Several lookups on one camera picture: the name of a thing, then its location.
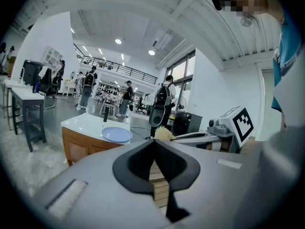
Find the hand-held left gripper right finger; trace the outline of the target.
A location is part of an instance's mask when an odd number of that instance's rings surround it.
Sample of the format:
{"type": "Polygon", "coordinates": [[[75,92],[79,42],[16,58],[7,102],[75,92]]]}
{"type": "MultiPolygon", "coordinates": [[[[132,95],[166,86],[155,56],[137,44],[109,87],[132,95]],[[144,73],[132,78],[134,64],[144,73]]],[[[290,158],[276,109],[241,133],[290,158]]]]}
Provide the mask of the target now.
{"type": "Polygon", "coordinates": [[[200,173],[173,194],[188,216],[170,222],[160,213],[154,229],[305,227],[305,126],[289,127],[246,155],[169,146],[195,158],[200,173]]]}

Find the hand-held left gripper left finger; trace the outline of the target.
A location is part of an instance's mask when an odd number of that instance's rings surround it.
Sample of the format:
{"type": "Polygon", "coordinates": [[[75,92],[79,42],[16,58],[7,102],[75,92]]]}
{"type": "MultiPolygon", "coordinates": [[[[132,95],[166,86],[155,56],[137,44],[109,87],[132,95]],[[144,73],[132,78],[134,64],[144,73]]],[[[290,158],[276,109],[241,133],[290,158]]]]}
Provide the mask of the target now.
{"type": "Polygon", "coordinates": [[[123,145],[89,155],[42,186],[33,201],[49,223],[64,229],[163,229],[169,220],[151,195],[132,193],[115,178],[122,154],[145,144],[123,145]]]}

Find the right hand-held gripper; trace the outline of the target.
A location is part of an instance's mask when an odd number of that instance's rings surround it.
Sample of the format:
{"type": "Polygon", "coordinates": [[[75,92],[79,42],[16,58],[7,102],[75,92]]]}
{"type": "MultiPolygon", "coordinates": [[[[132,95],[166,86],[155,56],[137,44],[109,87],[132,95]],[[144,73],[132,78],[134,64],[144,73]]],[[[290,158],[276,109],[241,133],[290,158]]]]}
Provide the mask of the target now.
{"type": "Polygon", "coordinates": [[[221,139],[230,139],[228,152],[240,153],[242,146],[254,131],[254,125],[247,109],[240,105],[217,119],[211,119],[207,131],[218,137],[207,137],[208,134],[205,132],[186,133],[176,136],[182,138],[177,139],[177,143],[200,149],[221,149],[221,139]]]}

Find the yellow sponge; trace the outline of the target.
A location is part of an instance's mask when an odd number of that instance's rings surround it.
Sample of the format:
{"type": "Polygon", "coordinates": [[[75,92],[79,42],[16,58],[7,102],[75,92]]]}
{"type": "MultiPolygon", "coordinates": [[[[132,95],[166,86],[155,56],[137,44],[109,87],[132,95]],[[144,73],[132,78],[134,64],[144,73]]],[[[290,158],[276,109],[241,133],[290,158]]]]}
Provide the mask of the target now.
{"type": "Polygon", "coordinates": [[[171,141],[175,139],[175,136],[167,128],[160,126],[155,131],[154,139],[171,141]]]}

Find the big pale blue plate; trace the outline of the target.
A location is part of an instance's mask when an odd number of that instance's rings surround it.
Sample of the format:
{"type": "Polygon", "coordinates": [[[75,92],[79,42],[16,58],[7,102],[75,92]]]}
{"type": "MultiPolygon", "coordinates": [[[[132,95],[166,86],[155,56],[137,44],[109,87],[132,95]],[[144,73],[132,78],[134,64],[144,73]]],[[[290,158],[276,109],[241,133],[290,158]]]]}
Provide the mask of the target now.
{"type": "Polygon", "coordinates": [[[107,127],[102,130],[102,136],[113,143],[127,143],[132,139],[132,133],[120,127],[107,127]]]}

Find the large black appliance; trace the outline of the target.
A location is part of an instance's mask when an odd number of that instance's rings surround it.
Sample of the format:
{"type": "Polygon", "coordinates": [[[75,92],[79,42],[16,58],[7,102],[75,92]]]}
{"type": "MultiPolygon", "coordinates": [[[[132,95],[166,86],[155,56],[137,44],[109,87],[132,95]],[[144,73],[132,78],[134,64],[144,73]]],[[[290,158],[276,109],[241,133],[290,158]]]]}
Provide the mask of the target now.
{"type": "Polygon", "coordinates": [[[174,136],[198,132],[202,122],[202,117],[189,112],[178,111],[172,125],[174,136]]]}

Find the black standing fan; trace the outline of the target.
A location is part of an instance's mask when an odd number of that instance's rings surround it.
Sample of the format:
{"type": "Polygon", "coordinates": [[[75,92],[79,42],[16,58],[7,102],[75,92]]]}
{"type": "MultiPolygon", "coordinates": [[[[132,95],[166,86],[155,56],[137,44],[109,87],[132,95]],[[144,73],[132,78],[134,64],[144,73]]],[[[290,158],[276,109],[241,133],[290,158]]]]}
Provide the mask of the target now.
{"type": "Polygon", "coordinates": [[[185,110],[186,109],[186,105],[187,105],[187,100],[185,99],[184,96],[181,96],[179,101],[178,101],[178,105],[177,108],[178,110],[185,110]]]}

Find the grey oval shell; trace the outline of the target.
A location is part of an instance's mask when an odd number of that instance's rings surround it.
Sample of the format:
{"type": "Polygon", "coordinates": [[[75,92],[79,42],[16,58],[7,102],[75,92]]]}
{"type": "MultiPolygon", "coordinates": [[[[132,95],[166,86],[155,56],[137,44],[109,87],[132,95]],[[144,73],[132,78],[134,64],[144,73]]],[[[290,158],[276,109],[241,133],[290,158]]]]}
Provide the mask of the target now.
{"type": "Polygon", "coordinates": [[[167,106],[153,106],[149,117],[149,124],[151,127],[158,127],[164,124],[166,109],[167,106]]]}

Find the black backpack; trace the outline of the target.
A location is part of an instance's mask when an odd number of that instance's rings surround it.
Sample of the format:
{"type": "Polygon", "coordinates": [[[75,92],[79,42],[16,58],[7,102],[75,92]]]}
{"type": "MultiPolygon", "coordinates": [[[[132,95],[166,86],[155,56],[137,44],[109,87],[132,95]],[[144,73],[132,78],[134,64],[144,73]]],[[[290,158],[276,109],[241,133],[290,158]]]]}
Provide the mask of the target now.
{"type": "Polygon", "coordinates": [[[171,102],[171,94],[170,94],[170,86],[172,83],[168,84],[167,86],[162,84],[161,88],[157,92],[155,96],[154,104],[156,106],[167,106],[171,102]]]}
{"type": "Polygon", "coordinates": [[[85,86],[93,86],[94,83],[95,83],[95,75],[94,75],[94,73],[88,72],[88,74],[85,76],[83,84],[85,86]]]}

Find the wooden vanity cabinet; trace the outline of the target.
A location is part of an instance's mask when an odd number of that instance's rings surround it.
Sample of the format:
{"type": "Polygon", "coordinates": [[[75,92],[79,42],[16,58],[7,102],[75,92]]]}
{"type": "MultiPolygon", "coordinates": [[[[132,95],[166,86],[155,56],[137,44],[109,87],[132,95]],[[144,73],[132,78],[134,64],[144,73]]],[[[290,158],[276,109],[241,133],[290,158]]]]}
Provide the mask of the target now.
{"type": "Polygon", "coordinates": [[[92,138],[65,127],[61,130],[64,152],[70,167],[84,157],[122,146],[122,144],[92,138]]]}

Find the large glass window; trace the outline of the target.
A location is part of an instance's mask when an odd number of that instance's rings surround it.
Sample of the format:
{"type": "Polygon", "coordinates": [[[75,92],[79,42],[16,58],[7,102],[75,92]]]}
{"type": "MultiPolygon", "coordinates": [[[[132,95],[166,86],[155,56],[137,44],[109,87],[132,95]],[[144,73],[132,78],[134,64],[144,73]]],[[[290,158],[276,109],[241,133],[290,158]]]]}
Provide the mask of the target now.
{"type": "Polygon", "coordinates": [[[185,57],[174,63],[172,66],[167,68],[166,76],[172,75],[174,85],[176,88],[176,96],[173,100],[175,106],[172,108],[172,112],[178,111],[177,105],[181,96],[184,96],[189,101],[191,93],[193,73],[195,68],[195,51],[187,54],[185,57]]]}

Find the black sink faucet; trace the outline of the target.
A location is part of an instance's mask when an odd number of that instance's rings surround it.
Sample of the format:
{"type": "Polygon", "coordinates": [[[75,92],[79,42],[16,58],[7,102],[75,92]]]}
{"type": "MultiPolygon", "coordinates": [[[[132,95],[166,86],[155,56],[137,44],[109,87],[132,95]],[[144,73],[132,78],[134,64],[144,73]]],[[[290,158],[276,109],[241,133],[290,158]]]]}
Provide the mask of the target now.
{"type": "Polygon", "coordinates": [[[105,106],[103,111],[103,121],[106,123],[108,119],[113,119],[114,115],[111,111],[111,106],[105,106]]]}

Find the black mezzanine railing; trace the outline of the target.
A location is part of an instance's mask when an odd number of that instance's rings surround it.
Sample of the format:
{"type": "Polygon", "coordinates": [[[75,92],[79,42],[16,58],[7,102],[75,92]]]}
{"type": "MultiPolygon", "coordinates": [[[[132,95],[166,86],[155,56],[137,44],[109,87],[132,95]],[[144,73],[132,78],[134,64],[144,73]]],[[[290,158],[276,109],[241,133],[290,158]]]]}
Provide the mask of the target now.
{"type": "Polygon", "coordinates": [[[157,81],[157,77],[150,75],[148,73],[142,72],[140,70],[136,70],[134,68],[124,66],[119,63],[115,63],[112,61],[106,61],[104,59],[91,57],[89,54],[84,54],[84,48],[80,49],[76,44],[74,45],[74,50],[76,52],[77,59],[80,63],[90,66],[96,66],[97,68],[103,68],[107,70],[111,70],[117,72],[119,74],[124,74],[127,76],[134,77],[136,80],[142,80],[146,83],[155,84],[157,81]]]}

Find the white dresser table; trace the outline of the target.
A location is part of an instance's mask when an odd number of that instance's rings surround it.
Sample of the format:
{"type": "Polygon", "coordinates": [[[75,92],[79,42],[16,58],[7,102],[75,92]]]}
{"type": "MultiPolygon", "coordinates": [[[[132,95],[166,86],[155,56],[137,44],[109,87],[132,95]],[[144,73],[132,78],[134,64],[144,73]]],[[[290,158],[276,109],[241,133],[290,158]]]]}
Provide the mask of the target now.
{"type": "Polygon", "coordinates": [[[76,88],[76,84],[71,81],[65,81],[64,89],[62,95],[68,96],[69,94],[73,94],[73,91],[76,88]]]}

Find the black office chair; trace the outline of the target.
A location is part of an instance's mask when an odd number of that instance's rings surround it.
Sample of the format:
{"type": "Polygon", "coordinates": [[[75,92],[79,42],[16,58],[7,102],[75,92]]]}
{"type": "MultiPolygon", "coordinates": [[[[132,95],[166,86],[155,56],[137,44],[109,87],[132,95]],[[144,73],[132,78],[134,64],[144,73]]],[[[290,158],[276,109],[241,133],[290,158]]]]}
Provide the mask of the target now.
{"type": "Polygon", "coordinates": [[[51,69],[47,66],[43,66],[41,72],[39,73],[40,81],[38,85],[38,92],[44,93],[44,110],[54,108],[57,102],[56,95],[59,90],[58,81],[53,82],[51,78],[52,72],[51,69]],[[54,99],[54,104],[46,106],[47,97],[54,99]]]}

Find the person's teal printed shirt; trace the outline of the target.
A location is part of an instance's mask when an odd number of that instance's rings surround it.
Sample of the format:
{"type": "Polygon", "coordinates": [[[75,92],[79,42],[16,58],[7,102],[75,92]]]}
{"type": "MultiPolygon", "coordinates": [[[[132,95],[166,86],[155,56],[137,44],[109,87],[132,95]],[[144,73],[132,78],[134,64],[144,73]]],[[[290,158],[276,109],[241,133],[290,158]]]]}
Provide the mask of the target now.
{"type": "Polygon", "coordinates": [[[277,86],[285,77],[303,47],[301,30],[290,12],[283,8],[283,19],[279,46],[272,59],[274,69],[274,85],[277,86]]]}

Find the black box monitor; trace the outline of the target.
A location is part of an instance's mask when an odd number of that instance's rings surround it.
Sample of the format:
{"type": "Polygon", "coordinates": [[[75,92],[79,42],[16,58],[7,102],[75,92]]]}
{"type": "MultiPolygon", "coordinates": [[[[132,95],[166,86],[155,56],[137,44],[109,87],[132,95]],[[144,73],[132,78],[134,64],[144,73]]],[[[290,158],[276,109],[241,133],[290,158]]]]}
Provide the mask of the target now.
{"type": "Polygon", "coordinates": [[[40,80],[39,73],[43,64],[36,61],[25,60],[23,63],[23,81],[26,85],[35,85],[40,80]]]}

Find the white arched shelf unit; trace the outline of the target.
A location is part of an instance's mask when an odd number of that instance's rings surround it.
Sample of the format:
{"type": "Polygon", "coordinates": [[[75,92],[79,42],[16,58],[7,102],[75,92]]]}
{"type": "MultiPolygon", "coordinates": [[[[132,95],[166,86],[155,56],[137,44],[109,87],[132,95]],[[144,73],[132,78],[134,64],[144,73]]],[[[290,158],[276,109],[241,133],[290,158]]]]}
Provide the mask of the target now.
{"type": "Polygon", "coordinates": [[[59,51],[55,50],[52,46],[47,46],[40,62],[45,66],[57,66],[62,58],[63,55],[59,51]]]}

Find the black frame white top table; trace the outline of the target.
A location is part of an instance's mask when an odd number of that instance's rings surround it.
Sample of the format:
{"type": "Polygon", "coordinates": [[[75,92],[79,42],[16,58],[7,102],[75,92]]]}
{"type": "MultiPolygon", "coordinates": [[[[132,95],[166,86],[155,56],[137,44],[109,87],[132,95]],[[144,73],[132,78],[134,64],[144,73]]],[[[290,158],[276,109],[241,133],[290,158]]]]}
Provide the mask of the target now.
{"type": "Polygon", "coordinates": [[[46,143],[44,129],[44,97],[26,88],[11,88],[11,107],[14,132],[21,128],[30,152],[32,142],[46,143]]]}

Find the white wall fan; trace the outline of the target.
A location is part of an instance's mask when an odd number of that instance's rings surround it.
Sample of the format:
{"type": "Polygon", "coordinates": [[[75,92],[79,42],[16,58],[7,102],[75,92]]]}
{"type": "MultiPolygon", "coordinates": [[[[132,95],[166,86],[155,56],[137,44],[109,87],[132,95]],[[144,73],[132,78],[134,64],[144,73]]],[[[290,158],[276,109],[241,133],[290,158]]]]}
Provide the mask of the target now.
{"type": "Polygon", "coordinates": [[[240,18],[240,23],[244,27],[250,27],[253,23],[253,19],[251,19],[250,17],[244,16],[244,17],[240,18]]]}

